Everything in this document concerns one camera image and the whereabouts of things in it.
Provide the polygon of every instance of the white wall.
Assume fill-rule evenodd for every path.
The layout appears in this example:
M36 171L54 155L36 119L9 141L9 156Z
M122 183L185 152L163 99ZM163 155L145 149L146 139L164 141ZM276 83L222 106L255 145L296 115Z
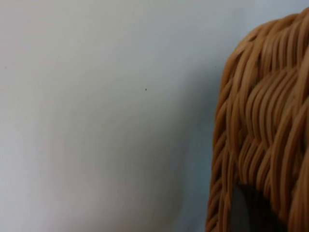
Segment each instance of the white wall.
M203 231L224 63L290 2L2 0L0 231Z

